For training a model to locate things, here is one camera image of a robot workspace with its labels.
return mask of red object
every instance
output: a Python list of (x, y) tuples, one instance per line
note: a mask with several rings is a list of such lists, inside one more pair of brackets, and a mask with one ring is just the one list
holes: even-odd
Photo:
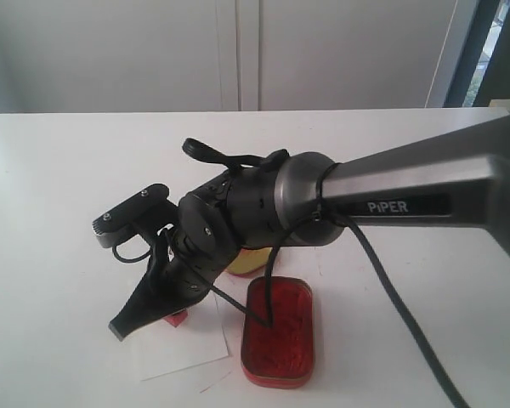
[[(314, 369), (312, 292), (303, 280), (272, 278), (274, 327), (269, 329), (246, 317), (241, 363), (247, 378), (272, 388), (304, 385)], [(264, 278), (247, 289), (247, 307), (266, 316)]]
[(185, 319), (187, 319), (188, 315), (189, 314), (187, 313), (187, 309), (183, 309), (181, 312), (170, 314), (169, 316), (163, 317), (162, 319), (166, 320), (172, 326), (178, 327)]

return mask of red plastic container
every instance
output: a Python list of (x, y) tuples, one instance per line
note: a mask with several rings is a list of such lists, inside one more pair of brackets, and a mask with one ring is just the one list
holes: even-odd
[[(259, 316), (266, 316), (263, 277), (250, 283), (246, 303)], [(252, 383), (262, 387), (298, 388), (314, 369), (312, 291), (303, 280), (274, 276), (272, 305), (272, 329), (246, 317), (242, 368)]]

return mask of red tray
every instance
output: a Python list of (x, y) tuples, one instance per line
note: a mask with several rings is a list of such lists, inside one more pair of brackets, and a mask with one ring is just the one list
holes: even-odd
[[(247, 288), (247, 307), (266, 317), (264, 278)], [(300, 279), (272, 277), (272, 329), (246, 317), (241, 345), (241, 363), (247, 378), (271, 388), (304, 385), (314, 369), (312, 291)]]

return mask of red translucent box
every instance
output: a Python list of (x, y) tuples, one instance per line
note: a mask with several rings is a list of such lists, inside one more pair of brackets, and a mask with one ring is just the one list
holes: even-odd
[[(257, 315), (266, 316), (263, 277), (250, 283), (246, 304)], [(272, 305), (271, 329), (246, 316), (242, 368), (252, 383), (262, 387), (301, 387), (314, 369), (312, 291), (303, 280), (274, 276)]]

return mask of robotic arm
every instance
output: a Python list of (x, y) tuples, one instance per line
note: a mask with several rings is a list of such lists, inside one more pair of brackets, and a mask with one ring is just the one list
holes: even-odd
[[(316, 183), (333, 164), (315, 152), (225, 156), (193, 139), (184, 151), (227, 170), (177, 207), (153, 184), (93, 222), (115, 254), (136, 234), (151, 247), (147, 272), (110, 323), (119, 339), (200, 302), (242, 248), (274, 246), (316, 210)], [(358, 224), (486, 228), (510, 255), (510, 116), (338, 164), (321, 191), (333, 212)], [(284, 245), (323, 246), (342, 232), (314, 221)]]

